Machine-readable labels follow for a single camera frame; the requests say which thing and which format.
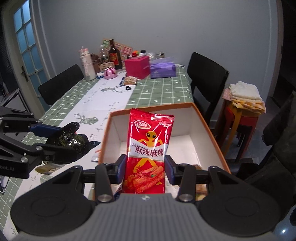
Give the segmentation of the plate with toy fruit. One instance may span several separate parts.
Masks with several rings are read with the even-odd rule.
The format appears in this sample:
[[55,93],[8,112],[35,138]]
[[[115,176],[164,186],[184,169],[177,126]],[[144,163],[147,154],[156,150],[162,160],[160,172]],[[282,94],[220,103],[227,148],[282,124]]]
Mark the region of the plate with toy fruit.
[[139,59],[142,58],[146,55],[146,51],[142,50],[142,51],[133,51],[131,54],[128,55],[128,58],[130,59]]

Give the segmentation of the folded cloth stack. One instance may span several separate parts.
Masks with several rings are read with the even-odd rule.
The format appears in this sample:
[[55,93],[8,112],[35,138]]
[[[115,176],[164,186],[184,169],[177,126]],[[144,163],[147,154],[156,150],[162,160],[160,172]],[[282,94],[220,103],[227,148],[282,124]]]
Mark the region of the folded cloth stack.
[[255,85],[238,81],[236,84],[230,84],[229,92],[232,105],[236,108],[253,113],[266,113],[265,103]]

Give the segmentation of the orange cardboard box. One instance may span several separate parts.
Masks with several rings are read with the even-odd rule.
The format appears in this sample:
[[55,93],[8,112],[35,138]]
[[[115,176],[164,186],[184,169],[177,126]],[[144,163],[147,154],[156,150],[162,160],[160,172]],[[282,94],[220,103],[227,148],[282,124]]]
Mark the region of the orange cardboard box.
[[[200,166],[203,170],[217,166],[230,171],[215,138],[193,103],[135,109],[175,117],[166,155],[170,155],[176,164]],[[131,109],[118,110],[110,114],[99,154],[99,164],[115,163],[122,154],[125,154],[127,159],[130,111]],[[122,183],[123,181],[116,185],[120,192]],[[165,173],[165,193],[176,195],[178,189],[178,186],[170,185]]]

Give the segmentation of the small glass jar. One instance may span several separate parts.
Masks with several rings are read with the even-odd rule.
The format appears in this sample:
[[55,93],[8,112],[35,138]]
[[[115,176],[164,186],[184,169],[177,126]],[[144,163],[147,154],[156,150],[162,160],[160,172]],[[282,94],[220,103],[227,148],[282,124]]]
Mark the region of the small glass jar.
[[157,59],[165,58],[165,54],[164,54],[164,52],[158,52],[158,53],[156,54],[156,58],[157,58]]

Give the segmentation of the red spicy strip packet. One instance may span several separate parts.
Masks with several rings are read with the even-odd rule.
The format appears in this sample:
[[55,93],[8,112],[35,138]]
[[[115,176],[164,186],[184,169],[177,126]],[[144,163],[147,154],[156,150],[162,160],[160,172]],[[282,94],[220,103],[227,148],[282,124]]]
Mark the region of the red spicy strip packet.
[[165,193],[165,155],[174,119],[135,108],[130,111],[123,193]]

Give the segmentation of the magenta cube box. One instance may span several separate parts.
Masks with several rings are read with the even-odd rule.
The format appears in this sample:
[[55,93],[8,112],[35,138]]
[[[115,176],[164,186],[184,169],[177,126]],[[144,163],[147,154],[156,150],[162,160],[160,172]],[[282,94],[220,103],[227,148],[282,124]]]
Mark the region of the magenta cube box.
[[149,56],[143,56],[138,59],[125,60],[126,76],[145,79],[150,74]]

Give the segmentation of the white pink tumbler bottle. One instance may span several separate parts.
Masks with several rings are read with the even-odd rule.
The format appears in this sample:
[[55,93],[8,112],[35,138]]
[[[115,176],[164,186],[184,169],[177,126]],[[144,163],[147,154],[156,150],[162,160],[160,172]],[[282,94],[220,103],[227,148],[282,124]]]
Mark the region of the white pink tumbler bottle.
[[82,66],[84,69],[84,75],[86,81],[91,81],[96,78],[96,73],[92,64],[91,55],[88,51],[88,48],[82,48],[79,50],[80,53],[80,59],[82,62]]

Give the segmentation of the red wooden stool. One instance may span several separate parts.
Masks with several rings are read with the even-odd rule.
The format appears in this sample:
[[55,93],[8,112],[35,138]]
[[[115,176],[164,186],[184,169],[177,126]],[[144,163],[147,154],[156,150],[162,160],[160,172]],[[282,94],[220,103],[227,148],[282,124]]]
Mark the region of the red wooden stool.
[[215,126],[215,139],[222,154],[226,155],[234,137],[238,138],[238,162],[251,141],[260,114],[247,109],[237,108],[229,100],[224,100],[220,115]]

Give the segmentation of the black foil snack packet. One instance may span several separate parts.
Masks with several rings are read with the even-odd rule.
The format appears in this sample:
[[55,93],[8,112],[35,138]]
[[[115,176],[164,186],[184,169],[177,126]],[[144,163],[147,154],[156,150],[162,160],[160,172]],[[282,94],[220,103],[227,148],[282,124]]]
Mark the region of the black foil snack packet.
[[91,149],[100,145],[99,141],[89,141],[86,135],[76,133],[79,127],[80,125],[77,122],[65,125],[58,132],[48,137],[46,144],[74,148],[77,153],[76,159],[79,160]]

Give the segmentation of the white deer table runner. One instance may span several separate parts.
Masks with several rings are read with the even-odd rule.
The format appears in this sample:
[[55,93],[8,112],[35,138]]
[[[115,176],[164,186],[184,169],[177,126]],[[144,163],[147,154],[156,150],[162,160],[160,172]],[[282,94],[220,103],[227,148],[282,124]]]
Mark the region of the white deer table runner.
[[[41,121],[59,127],[76,121],[80,125],[79,133],[87,135],[91,141],[101,142],[109,114],[125,109],[132,94],[132,90],[126,90],[119,85],[123,75],[124,73],[120,73],[113,80],[80,81],[41,117]],[[10,217],[13,202],[67,168],[69,165],[60,165],[52,168],[50,174],[41,174],[33,170],[28,179],[1,178],[4,188],[4,192],[1,193],[1,234],[7,240],[12,240],[18,235]]]

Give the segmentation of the purple tissue pack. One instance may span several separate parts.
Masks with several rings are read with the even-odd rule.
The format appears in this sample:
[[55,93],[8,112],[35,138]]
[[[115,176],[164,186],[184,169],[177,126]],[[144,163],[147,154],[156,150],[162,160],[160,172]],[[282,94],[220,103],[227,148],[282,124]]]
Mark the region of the purple tissue pack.
[[151,79],[176,77],[174,57],[151,60],[149,61],[149,69]]

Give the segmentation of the glass panel door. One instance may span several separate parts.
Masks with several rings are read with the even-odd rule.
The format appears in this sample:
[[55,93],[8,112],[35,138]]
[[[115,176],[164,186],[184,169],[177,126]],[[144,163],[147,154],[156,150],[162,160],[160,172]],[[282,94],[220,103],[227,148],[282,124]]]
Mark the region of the glass panel door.
[[7,1],[1,19],[9,60],[25,103],[36,116],[42,116],[50,106],[38,87],[50,76],[37,37],[33,1]]

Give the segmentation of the pink round container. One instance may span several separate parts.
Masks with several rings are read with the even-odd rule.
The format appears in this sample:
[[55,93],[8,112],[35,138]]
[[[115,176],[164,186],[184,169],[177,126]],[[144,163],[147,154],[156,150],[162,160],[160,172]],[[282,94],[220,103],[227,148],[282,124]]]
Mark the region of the pink round container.
[[113,78],[117,77],[117,71],[116,71],[116,69],[113,68],[113,67],[107,67],[104,70],[103,77],[105,79],[113,79]]

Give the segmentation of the colourful dotted game board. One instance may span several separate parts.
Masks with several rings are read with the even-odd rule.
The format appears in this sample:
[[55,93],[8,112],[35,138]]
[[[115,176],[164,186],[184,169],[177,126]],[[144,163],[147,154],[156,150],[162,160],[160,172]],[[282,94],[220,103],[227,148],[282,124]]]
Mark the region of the colourful dotted game board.
[[[110,50],[110,42],[108,39],[103,39],[102,44],[104,45],[104,48],[107,49],[107,51]],[[124,61],[127,58],[127,56],[133,52],[132,47],[126,46],[124,44],[114,42],[114,45],[115,45],[116,49],[119,50],[122,61]]]

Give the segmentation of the black chair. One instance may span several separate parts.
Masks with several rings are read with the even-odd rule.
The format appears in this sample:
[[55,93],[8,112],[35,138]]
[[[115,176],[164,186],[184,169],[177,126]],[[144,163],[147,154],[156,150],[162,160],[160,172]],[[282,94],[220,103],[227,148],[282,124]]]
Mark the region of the black chair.
[[192,93],[199,92],[198,97],[193,96],[193,102],[205,122],[209,124],[224,90],[229,71],[215,61],[194,52],[189,61],[187,74],[191,79]]
[[48,105],[53,105],[67,91],[84,78],[80,67],[75,64],[38,87],[39,93]]

